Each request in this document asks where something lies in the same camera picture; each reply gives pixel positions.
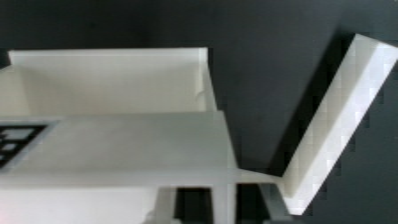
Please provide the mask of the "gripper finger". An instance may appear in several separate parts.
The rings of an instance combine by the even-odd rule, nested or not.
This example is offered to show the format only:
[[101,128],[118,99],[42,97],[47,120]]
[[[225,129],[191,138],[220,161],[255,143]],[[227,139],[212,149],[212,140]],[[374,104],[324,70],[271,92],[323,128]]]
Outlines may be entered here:
[[276,186],[273,184],[260,184],[259,193],[268,212],[268,218],[264,219],[262,224],[291,224],[292,217],[287,212]]

